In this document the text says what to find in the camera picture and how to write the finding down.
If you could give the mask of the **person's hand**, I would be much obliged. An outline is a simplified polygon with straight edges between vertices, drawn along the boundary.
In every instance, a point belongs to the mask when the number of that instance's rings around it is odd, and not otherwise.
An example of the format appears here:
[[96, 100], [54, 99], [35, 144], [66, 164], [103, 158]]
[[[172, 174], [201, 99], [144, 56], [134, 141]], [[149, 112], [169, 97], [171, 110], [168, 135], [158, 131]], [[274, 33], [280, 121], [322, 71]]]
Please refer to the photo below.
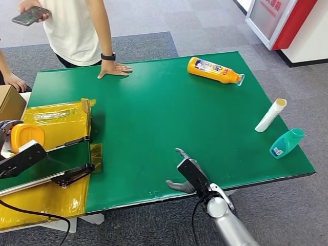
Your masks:
[[26, 92], [27, 85], [23, 80], [14, 75], [12, 72], [3, 75], [4, 82], [6, 85], [11, 85], [14, 87], [17, 92]]

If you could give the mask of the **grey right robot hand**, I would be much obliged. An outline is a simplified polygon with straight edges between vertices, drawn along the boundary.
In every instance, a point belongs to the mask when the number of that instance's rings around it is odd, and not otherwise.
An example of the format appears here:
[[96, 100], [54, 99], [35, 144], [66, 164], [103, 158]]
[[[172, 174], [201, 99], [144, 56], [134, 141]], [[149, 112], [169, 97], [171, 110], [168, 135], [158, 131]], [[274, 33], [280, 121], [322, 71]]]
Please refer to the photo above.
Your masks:
[[[198, 163], [195, 159], [192, 159], [190, 156], [189, 156], [187, 153], [185, 153], [184, 150], [180, 148], [176, 148], [176, 152], [179, 152], [181, 154], [184, 159], [189, 159], [192, 163], [193, 163], [195, 167], [197, 167], [199, 172], [202, 173], [204, 177], [207, 178], [198, 165]], [[179, 191], [179, 192], [184, 192], [187, 194], [192, 194], [195, 191], [195, 188], [192, 186], [189, 180], [184, 182], [184, 183], [176, 183], [173, 182], [171, 180], [166, 180], [166, 184], [170, 187], [170, 189]]]

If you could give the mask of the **person's right hand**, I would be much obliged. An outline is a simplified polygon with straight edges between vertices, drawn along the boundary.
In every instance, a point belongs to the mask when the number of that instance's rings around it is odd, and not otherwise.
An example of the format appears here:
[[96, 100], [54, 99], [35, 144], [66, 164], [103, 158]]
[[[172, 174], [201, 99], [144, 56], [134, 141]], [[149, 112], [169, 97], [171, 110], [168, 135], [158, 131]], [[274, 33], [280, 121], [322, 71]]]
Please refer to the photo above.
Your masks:
[[[23, 13], [23, 12], [26, 11], [28, 9], [30, 9], [33, 6], [43, 8], [43, 6], [38, 0], [23, 0], [23, 1], [20, 1], [18, 4], [18, 12]], [[50, 13], [48, 12], [48, 13], [43, 14], [41, 18], [38, 19], [37, 22], [44, 22], [44, 21], [48, 20], [49, 17], [50, 17]]]

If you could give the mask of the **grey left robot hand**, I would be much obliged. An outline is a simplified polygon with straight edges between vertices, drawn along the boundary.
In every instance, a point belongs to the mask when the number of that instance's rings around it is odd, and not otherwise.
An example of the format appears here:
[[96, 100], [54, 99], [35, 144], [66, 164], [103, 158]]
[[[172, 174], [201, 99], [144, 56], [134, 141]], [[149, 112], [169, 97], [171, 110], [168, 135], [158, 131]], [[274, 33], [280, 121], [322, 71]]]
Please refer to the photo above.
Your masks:
[[1, 150], [4, 146], [7, 134], [13, 127], [22, 124], [21, 120], [3, 120], [1, 121]]

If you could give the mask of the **person's left hand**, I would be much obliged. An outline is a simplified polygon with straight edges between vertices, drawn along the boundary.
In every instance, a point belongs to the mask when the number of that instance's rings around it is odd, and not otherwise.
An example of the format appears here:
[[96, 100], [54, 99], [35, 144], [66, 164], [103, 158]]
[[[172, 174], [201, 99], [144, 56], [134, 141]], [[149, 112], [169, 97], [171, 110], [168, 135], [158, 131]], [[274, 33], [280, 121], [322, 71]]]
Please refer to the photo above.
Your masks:
[[130, 72], [132, 72], [132, 68], [124, 64], [115, 63], [115, 61], [111, 60], [102, 60], [100, 72], [97, 78], [101, 79], [106, 74], [128, 76], [128, 73]]

